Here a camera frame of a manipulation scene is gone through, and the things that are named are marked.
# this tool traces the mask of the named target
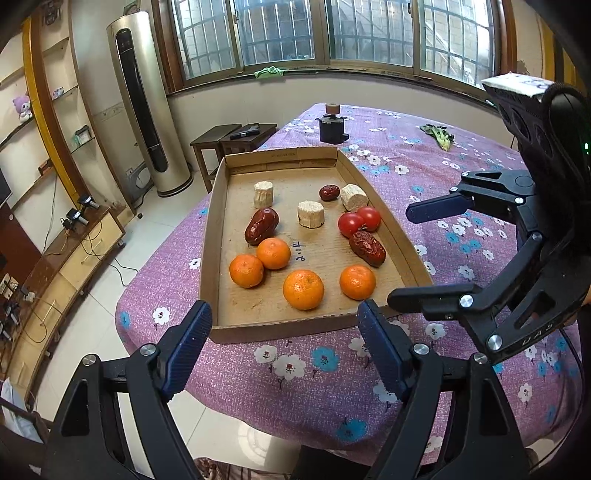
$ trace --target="wooden stool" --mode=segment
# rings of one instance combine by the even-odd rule
[[[242,129],[247,130],[249,127],[256,124],[245,125]],[[220,145],[223,148],[224,155],[230,153],[252,152],[265,143],[277,130],[277,124],[259,124],[261,133],[251,137],[236,138],[230,140],[230,135],[226,135],[220,140]]]
[[[195,152],[195,157],[197,157],[197,164],[199,165],[199,170],[201,171],[201,176],[203,177],[203,183],[205,184],[205,188],[207,189],[208,193],[212,191],[212,181],[216,178],[217,169],[224,158],[224,152],[219,141],[241,126],[242,124],[217,125],[190,143],[190,145],[193,147],[193,151]],[[207,172],[202,150],[216,151],[218,167],[216,167],[216,169],[211,173]]]

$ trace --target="window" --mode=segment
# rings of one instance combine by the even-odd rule
[[[177,57],[183,87],[270,65],[330,67],[428,79],[484,98],[482,80],[514,68],[510,0],[152,1],[169,15],[155,22],[163,66]],[[169,42],[160,40],[165,30]]]

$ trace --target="green cloth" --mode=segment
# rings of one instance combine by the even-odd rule
[[[266,67],[258,72],[255,72],[255,78],[257,79],[267,79],[272,77],[283,77],[283,73],[285,70],[278,69],[277,67],[270,66]]]

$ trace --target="drawer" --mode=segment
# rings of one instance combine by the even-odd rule
[[[82,240],[82,244],[74,250],[60,272],[77,290],[92,275],[96,266],[121,238],[123,232],[110,213]]]

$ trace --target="bed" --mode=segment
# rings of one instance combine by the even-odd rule
[[[262,149],[321,145],[316,104],[281,128]],[[410,202],[447,194],[465,170],[525,168],[517,152],[449,125],[455,135],[446,153],[418,127],[435,122],[386,110],[342,106],[349,141],[339,148],[385,200],[424,261],[434,283],[485,285],[515,255],[515,228],[472,212],[414,225]],[[171,233],[123,293],[116,327],[129,352],[157,342],[181,322],[199,296],[203,230],[209,196]],[[414,342],[438,353],[468,358],[475,349],[455,322],[428,323],[403,315]],[[576,345],[575,327],[569,330]],[[517,418],[524,444],[564,433],[574,415],[579,372],[565,340],[554,333],[495,366]],[[351,460],[375,460],[401,408],[380,381],[357,328],[283,340],[234,345],[207,341],[186,390],[216,411],[271,435]],[[437,458],[450,397],[441,397],[424,462]]]

